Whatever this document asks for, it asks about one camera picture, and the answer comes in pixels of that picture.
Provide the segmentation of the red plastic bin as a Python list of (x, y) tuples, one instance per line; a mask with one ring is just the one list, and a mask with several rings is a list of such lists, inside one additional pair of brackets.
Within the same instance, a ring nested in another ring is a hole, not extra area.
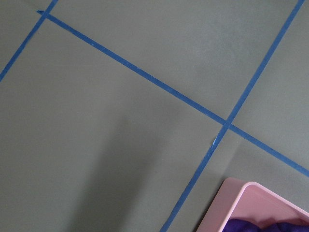
[(224, 180), (198, 232), (221, 232), (230, 219), (265, 228), (278, 222), (309, 224), (309, 213), (256, 182)]

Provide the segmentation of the purple cloth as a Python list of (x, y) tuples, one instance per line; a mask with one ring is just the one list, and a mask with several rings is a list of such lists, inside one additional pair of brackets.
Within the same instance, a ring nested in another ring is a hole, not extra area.
[(229, 220), (223, 232), (308, 232), (308, 225), (295, 225), (288, 222), (275, 223), (265, 228), (260, 228), (257, 225), (241, 219)]

